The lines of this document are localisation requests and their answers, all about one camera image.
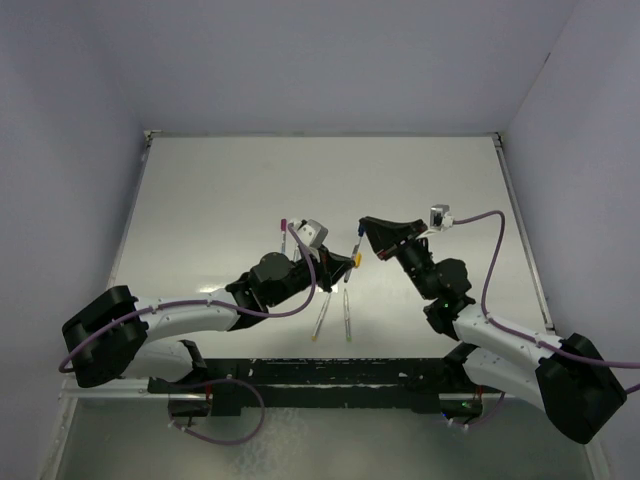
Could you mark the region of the blue marker pen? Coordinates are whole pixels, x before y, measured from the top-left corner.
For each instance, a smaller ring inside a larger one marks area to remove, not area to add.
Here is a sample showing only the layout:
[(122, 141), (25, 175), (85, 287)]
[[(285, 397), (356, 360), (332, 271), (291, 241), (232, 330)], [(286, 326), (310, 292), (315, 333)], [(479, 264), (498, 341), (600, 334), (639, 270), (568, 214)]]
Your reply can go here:
[(344, 280), (343, 280), (345, 284), (348, 283), (353, 270), (356, 268), (356, 266), (355, 266), (355, 264), (357, 263), (356, 259), (357, 259), (358, 255), (359, 255), (359, 249), (360, 249), (360, 246), (361, 246), (361, 243), (362, 243), (363, 235), (364, 234), (358, 235), (358, 239), (357, 239), (357, 241), (356, 241), (356, 243), (355, 243), (355, 245), (354, 245), (354, 247), (352, 249), (351, 260), (353, 261), (354, 266), (345, 274)]

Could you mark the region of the green marker pen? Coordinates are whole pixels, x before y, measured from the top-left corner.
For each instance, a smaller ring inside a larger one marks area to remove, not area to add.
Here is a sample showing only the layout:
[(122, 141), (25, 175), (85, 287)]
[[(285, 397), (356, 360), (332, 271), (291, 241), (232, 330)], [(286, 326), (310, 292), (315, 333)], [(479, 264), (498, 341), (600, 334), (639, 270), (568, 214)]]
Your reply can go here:
[(347, 342), (352, 341), (351, 333), (351, 313), (350, 313), (350, 300), (348, 289), (345, 287), (343, 290), (343, 315), (345, 325), (345, 338)]

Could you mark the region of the yellow marker pen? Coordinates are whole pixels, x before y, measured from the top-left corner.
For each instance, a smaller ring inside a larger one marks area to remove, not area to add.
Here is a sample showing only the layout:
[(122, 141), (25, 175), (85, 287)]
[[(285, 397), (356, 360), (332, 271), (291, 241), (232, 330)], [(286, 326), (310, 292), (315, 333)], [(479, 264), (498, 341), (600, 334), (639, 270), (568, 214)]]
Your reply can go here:
[(323, 304), (321, 306), (321, 309), (320, 309), (319, 315), (317, 317), (316, 323), (314, 325), (314, 329), (313, 329), (312, 336), (311, 336), (311, 340), (314, 341), (314, 342), (317, 340), (317, 338), (319, 336), (319, 333), (320, 333), (321, 327), (323, 325), (324, 319), (326, 318), (326, 314), (327, 314), (331, 299), (332, 299), (332, 293), (329, 292), (325, 296), (325, 299), (324, 299)]

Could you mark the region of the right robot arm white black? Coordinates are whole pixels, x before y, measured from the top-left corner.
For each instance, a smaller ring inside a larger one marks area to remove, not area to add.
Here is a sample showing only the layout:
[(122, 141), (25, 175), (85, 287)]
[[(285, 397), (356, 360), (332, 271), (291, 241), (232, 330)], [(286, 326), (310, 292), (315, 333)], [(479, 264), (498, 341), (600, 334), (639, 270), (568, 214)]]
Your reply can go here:
[(490, 313), (485, 297), (471, 298), (465, 263), (436, 262), (428, 246), (429, 236), (459, 223), (446, 205), (432, 207), (428, 221), (359, 221), (377, 258), (397, 259), (427, 301), (431, 328), (458, 341), (444, 369), (452, 389), (476, 384), (515, 396), (543, 411), (570, 440), (589, 443), (627, 401), (629, 392), (614, 374), (627, 365), (604, 360), (582, 335), (561, 338), (520, 327)]

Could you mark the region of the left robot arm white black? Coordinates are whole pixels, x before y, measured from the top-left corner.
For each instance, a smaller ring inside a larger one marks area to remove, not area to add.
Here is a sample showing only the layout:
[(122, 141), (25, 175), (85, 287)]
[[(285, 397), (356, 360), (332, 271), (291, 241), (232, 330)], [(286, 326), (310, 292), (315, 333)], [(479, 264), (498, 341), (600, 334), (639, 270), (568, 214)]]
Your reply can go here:
[(238, 280), (195, 298), (145, 299), (126, 285), (111, 287), (63, 325), (68, 357), (60, 370), (82, 388), (158, 377), (194, 392), (204, 384), (206, 369), (189, 334), (252, 328), (276, 317), (274, 307), (303, 291), (330, 291), (355, 265), (320, 247), (297, 261), (268, 253)]

